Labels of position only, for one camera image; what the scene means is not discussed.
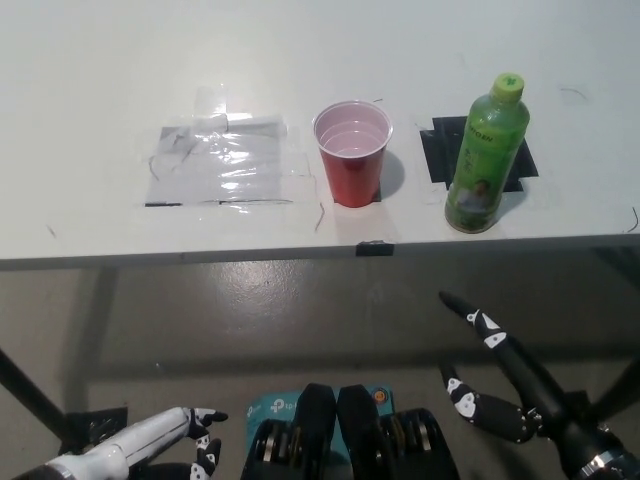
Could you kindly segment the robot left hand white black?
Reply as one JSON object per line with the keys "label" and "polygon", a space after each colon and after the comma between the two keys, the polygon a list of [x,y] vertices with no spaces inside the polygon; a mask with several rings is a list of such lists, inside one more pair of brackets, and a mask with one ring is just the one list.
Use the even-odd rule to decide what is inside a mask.
{"label": "robot left hand white black", "polygon": [[[126,427],[80,455],[65,454],[45,466],[63,479],[210,479],[221,441],[208,428],[228,415],[209,408],[174,407]],[[184,464],[152,464],[184,438],[194,441],[196,458]]]}

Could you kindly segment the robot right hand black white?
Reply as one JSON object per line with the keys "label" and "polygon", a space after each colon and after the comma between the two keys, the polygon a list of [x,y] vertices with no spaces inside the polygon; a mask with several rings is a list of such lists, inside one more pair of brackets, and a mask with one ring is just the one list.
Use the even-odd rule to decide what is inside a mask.
{"label": "robot right hand black white", "polygon": [[512,443],[538,435],[556,447],[569,479],[630,479],[628,459],[620,440],[599,421],[581,414],[569,396],[524,346],[482,309],[441,291],[442,303],[476,333],[515,388],[519,406],[481,394],[464,382],[451,365],[440,372],[458,415],[469,424]]}

